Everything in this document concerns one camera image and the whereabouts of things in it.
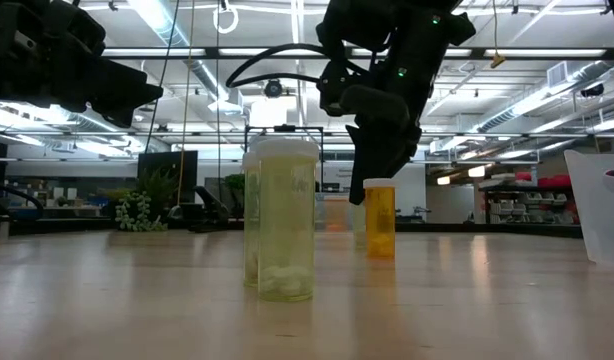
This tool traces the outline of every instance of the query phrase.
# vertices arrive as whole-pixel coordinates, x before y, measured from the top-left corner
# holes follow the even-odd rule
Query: ceiling duct
[[[171,39],[172,47],[191,46],[187,34],[178,24],[174,24],[173,9],[169,1],[128,0],[128,2],[165,45],[169,45]],[[183,60],[183,62],[191,69],[191,72],[198,78],[198,81],[205,87],[209,96],[214,101],[225,102],[224,106],[218,107],[221,112],[233,113],[234,107],[238,107],[239,112],[242,113],[242,106],[240,104],[228,106],[227,101],[230,100],[230,91],[224,85],[218,83],[216,75],[202,61]]]
[[[614,67],[604,61],[596,61],[586,66],[579,66],[577,71],[572,70],[573,68],[575,68],[575,65],[572,65],[571,62],[562,62],[548,70],[548,74],[552,75],[549,76],[549,82],[551,82],[552,86],[546,83],[531,95],[524,97],[502,111],[497,111],[495,115],[486,116],[475,130],[487,132],[496,126],[514,120],[529,111],[551,102],[558,96],[583,90],[594,82],[599,81],[603,75],[607,74]],[[554,73],[560,73],[559,79],[554,78]]]
[[[517,119],[539,107],[558,99],[560,96],[586,89],[609,79],[614,66],[604,61],[583,65],[580,62],[564,61],[547,71],[548,81],[536,86],[530,94],[523,94],[502,110],[495,110],[483,116],[470,133],[487,132],[510,120]],[[436,140],[434,148],[448,150],[460,145],[461,139],[445,138]]]

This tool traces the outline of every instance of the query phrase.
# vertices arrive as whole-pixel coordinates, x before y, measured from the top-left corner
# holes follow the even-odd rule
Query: plastic jar
[[[303,140],[260,143],[258,295],[309,299],[314,288],[314,205],[318,146]]]
[[[354,230],[354,244],[356,249],[367,248],[367,234],[365,230],[365,203],[350,204],[352,213],[352,227]]]
[[[365,209],[367,256],[396,255],[396,183],[391,179],[367,179]]]
[[[260,164],[254,152],[243,156],[245,172],[245,250],[243,282],[245,286],[258,285],[258,239],[260,237],[259,182]]]

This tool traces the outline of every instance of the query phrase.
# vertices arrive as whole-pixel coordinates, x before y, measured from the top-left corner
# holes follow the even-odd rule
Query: wall
[[[428,186],[427,222],[434,224],[462,224],[474,211],[474,187]]]

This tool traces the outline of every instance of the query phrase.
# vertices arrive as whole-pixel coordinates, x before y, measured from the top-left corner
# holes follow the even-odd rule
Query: pipe
[[[173,23],[173,9],[167,0],[128,0],[128,3],[165,45],[169,44],[173,31],[172,47],[191,46],[187,35],[179,24]],[[201,60],[183,60],[183,63],[191,69],[191,72],[198,78],[198,81],[214,101],[227,101],[229,99],[229,90],[218,83],[216,75]]]

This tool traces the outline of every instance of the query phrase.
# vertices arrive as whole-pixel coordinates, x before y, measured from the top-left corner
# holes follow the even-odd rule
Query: desk
[[[0,244],[0,359],[614,359],[614,269],[580,240],[397,234],[395,262],[319,234],[314,299],[257,300],[242,232]]]

